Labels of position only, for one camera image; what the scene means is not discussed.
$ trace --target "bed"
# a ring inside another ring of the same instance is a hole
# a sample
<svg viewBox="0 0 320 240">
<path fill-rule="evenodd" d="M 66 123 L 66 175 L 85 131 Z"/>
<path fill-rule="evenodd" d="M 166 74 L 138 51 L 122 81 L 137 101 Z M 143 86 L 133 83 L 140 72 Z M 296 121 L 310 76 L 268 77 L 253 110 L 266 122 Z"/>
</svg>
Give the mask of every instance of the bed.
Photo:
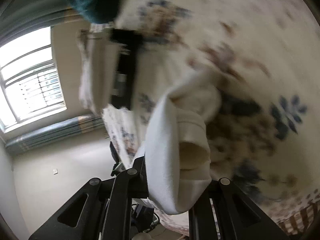
<svg viewBox="0 0 320 240">
<path fill-rule="evenodd" d="M 320 27 L 305 2 L 126 0 L 115 26 L 144 35 L 132 110 L 103 109 L 124 166 L 166 89 L 210 67 L 222 97 L 207 125 L 212 177 L 232 179 L 287 234 L 304 232 L 320 205 Z M 186 213 L 157 213 L 188 235 Z"/>
</svg>

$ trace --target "black machine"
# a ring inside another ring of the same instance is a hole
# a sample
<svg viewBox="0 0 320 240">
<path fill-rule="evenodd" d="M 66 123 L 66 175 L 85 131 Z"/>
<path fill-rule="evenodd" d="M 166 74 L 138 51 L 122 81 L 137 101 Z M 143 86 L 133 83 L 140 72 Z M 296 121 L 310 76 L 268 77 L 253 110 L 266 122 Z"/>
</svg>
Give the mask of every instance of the black machine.
<svg viewBox="0 0 320 240">
<path fill-rule="evenodd" d="M 145 230 L 132 225 L 138 213 L 148 225 L 153 210 L 135 210 L 133 198 L 147 198 L 148 186 L 144 157 L 133 168 L 116 178 L 90 179 L 29 240 L 129 240 Z M 212 181 L 189 210 L 189 237 L 192 240 L 217 240 L 212 213 L 213 203 L 223 240 L 288 240 L 289 237 L 252 202 L 233 182 Z"/>
</svg>

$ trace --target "white wall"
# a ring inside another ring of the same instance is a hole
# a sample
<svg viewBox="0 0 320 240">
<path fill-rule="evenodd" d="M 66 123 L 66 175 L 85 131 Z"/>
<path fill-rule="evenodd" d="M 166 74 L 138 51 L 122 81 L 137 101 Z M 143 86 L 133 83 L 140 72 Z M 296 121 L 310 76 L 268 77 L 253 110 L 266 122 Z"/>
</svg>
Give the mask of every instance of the white wall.
<svg viewBox="0 0 320 240">
<path fill-rule="evenodd" d="M 104 129 L 41 147 L 14 159 L 14 180 L 30 233 L 37 230 L 89 179 L 109 179 L 115 163 Z"/>
<path fill-rule="evenodd" d="M 86 21 L 76 21 L 55 25 L 51 31 L 52 55 L 57 64 L 67 110 L 7 132 L 3 134 L 4 139 L 90 113 L 89 110 L 82 108 L 78 97 L 82 63 L 80 51 L 76 45 L 76 32 L 79 29 L 89 29 L 89 26 L 90 24 Z"/>
<path fill-rule="evenodd" d="M 16 196 L 12 162 L 0 140 L 0 213 L 19 240 L 27 240 L 30 233 L 21 215 Z"/>
</svg>

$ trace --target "white cloth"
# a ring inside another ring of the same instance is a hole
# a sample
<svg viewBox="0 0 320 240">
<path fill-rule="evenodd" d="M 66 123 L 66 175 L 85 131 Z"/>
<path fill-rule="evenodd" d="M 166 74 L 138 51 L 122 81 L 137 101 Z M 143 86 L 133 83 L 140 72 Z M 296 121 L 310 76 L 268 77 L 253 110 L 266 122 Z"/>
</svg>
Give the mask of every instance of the white cloth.
<svg viewBox="0 0 320 240">
<path fill-rule="evenodd" d="M 167 214 L 189 210 L 211 182 L 205 122 L 220 108 L 212 72 L 180 82 L 159 100 L 144 142 L 149 200 Z"/>
<path fill-rule="evenodd" d="M 107 106 L 113 87 L 119 45 L 109 40 L 110 31 L 81 30 L 76 43 L 82 58 L 82 76 L 79 100 L 85 109 L 100 115 Z"/>
</svg>

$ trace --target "bedspread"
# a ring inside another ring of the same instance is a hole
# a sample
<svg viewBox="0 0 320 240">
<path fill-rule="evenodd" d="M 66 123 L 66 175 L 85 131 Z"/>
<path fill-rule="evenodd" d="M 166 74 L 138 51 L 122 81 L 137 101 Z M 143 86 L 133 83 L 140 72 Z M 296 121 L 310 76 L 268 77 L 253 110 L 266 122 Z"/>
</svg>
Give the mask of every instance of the bedspread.
<svg viewBox="0 0 320 240">
<path fill-rule="evenodd" d="M 303 232 L 320 201 L 320 28 L 303 0 L 126 0 L 115 25 L 145 40 L 133 110 L 103 113 L 124 165 L 164 91 L 211 67 L 222 95 L 207 125 L 212 177 L 232 179 L 288 234 Z M 185 218 L 161 218 L 188 234 Z"/>
</svg>

